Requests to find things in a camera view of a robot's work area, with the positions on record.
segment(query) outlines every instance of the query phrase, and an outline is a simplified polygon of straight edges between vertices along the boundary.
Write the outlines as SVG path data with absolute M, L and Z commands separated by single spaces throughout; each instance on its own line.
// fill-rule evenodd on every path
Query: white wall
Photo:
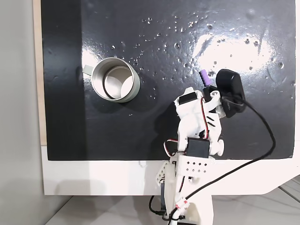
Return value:
M 32 0 L 0 1 L 0 224 L 44 225 L 69 199 L 44 196 Z

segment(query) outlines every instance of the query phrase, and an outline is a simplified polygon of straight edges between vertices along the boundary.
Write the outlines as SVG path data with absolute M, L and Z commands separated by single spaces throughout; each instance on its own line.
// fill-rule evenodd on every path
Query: cup rim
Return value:
M 129 68 L 130 72 L 131 72 L 131 77 L 132 77 L 132 81 L 131 81 L 131 89 L 130 89 L 130 91 L 127 93 L 127 95 L 125 95 L 125 96 L 123 96 L 123 97 L 120 97 L 120 98 L 115 98 L 115 99 L 114 99 L 114 98 L 106 98 L 106 97 L 103 97 L 102 95 L 100 95 L 100 94 L 98 93 L 98 91 L 97 91 L 96 88 L 94 87 L 93 76 L 94 76 L 95 68 L 96 68 L 101 62 L 104 62 L 105 60 L 109 60 L 109 59 L 111 59 L 111 60 L 112 60 L 112 59 L 113 59 L 113 60 L 119 60 L 119 61 L 124 62 L 124 63 L 126 64 L 126 66 Z M 122 99 L 126 98 L 126 97 L 130 94 L 130 92 L 132 91 L 132 89 L 133 89 L 133 87 L 134 87 L 134 82 L 135 82 L 135 79 L 134 79 L 134 72 L 133 72 L 133 69 L 131 68 L 130 64 L 127 63 L 127 62 L 125 62 L 124 60 L 119 59 L 119 58 L 116 58 L 116 57 L 108 57 L 108 58 L 105 58 L 105 59 L 101 60 L 101 61 L 100 61 L 99 63 L 97 63 L 97 65 L 93 68 L 92 73 L 91 73 L 91 83 L 92 83 L 92 87 L 93 87 L 94 91 L 95 91 L 101 98 L 103 98 L 103 99 L 105 99 L 105 100 L 108 100 L 108 101 L 111 101 L 111 102 L 119 101 L 119 100 L 122 100 Z

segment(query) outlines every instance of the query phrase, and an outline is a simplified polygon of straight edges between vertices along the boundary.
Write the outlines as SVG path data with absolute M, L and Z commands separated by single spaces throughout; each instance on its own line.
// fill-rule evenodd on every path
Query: stainless steel mug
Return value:
M 86 65 L 83 72 L 91 76 L 95 92 L 111 102 L 128 102 L 139 92 L 139 75 L 131 65 L 118 58 L 106 58 L 95 67 Z

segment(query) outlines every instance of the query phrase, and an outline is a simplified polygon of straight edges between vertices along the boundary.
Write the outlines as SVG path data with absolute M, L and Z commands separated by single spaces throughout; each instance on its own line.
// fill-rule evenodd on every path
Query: wooden edge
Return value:
M 46 135 L 46 114 L 45 114 L 45 95 L 44 95 L 41 0 L 33 0 L 33 26 L 34 26 L 36 75 L 37 75 L 37 103 L 38 103 L 39 133 L 40 133 L 41 145 L 46 146 L 47 135 Z

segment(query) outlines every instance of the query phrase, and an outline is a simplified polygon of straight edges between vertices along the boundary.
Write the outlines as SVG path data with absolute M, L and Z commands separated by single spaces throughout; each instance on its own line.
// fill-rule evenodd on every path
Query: cup handle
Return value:
M 94 69 L 94 67 L 91 67 L 89 65 L 85 65 L 82 72 L 87 74 L 87 75 L 92 76 L 93 69 Z

